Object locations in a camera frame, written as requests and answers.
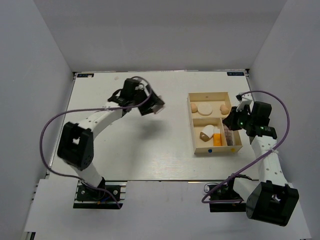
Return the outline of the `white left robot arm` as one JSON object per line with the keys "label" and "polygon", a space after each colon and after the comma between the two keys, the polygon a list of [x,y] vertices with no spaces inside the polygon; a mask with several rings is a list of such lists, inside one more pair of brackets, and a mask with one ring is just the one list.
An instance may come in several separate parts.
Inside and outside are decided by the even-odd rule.
{"label": "white left robot arm", "polygon": [[106,187],[104,178],[93,164],[95,138],[133,108],[144,116],[156,114],[164,106],[165,102],[146,79],[140,76],[127,78],[123,87],[116,90],[101,109],[80,122],[67,122],[63,126],[57,156],[74,169],[80,181],[89,186],[90,196],[99,200],[105,196]]}

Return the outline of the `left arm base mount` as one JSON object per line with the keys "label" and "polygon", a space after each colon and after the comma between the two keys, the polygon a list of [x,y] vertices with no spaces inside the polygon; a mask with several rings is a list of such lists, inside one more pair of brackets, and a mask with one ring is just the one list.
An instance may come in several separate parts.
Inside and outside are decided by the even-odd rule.
{"label": "left arm base mount", "polygon": [[73,201],[74,209],[94,209],[94,210],[119,210],[124,203],[126,196],[126,181],[106,181],[105,189],[111,193],[117,203],[110,194],[89,188],[78,181]]}

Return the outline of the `small pink compact palette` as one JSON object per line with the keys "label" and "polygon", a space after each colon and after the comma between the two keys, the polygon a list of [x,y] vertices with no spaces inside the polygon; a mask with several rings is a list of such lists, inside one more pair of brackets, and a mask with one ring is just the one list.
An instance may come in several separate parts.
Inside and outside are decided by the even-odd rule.
{"label": "small pink compact palette", "polygon": [[154,114],[158,114],[160,111],[162,111],[165,108],[165,104],[155,104],[152,107],[152,111]]}

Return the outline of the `brown ten-pan eyeshadow palette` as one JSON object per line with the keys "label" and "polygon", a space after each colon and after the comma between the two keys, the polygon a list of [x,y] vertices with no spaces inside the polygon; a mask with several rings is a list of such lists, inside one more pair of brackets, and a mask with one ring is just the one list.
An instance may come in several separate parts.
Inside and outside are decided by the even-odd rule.
{"label": "brown ten-pan eyeshadow palette", "polygon": [[234,146],[235,145],[234,132],[229,130],[226,125],[223,125],[223,129],[224,129],[224,134],[225,134],[227,145]]}

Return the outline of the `beige makeup sponge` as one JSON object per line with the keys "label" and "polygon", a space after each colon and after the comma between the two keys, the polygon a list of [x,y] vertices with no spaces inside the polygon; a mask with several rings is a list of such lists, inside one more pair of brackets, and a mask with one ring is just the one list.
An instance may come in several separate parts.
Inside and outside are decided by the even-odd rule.
{"label": "beige makeup sponge", "polygon": [[228,115],[230,112],[230,109],[224,104],[222,104],[219,109],[222,115]]}
{"label": "beige makeup sponge", "polygon": [[192,113],[196,113],[198,111],[198,107],[195,103],[190,104],[190,109]]}

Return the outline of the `round white powder puff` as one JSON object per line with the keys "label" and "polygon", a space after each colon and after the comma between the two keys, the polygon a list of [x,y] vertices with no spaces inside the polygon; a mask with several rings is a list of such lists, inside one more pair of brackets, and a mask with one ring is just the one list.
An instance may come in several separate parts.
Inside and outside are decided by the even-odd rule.
{"label": "round white powder puff", "polygon": [[203,102],[203,103],[200,103],[198,106],[197,106],[197,112],[201,115],[201,116],[209,116],[212,114],[213,112],[213,108],[212,106],[207,103],[207,102]]}

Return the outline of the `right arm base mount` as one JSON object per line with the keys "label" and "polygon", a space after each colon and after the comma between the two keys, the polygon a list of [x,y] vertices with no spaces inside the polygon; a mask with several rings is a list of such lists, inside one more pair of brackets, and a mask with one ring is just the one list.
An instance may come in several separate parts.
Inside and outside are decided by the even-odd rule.
{"label": "right arm base mount", "polygon": [[249,195],[257,183],[249,176],[240,174],[211,192],[204,201],[211,213],[245,213]]}

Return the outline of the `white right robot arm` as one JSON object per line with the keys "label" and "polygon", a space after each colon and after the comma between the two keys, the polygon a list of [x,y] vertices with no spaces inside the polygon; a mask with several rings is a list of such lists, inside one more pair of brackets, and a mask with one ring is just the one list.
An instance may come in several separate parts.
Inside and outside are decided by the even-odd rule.
{"label": "white right robot arm", "polygon": [[259,184],[250,179],[235,177],[225,188],[226,195],[246,204],[246,215],[251,220],[285,227],[299,200],[298,190],[286,180],[275,150],[277,133],[269,126],[272,106],[265,102],[243,99],[222,122],[230,131],[245,130],[257,162]]}

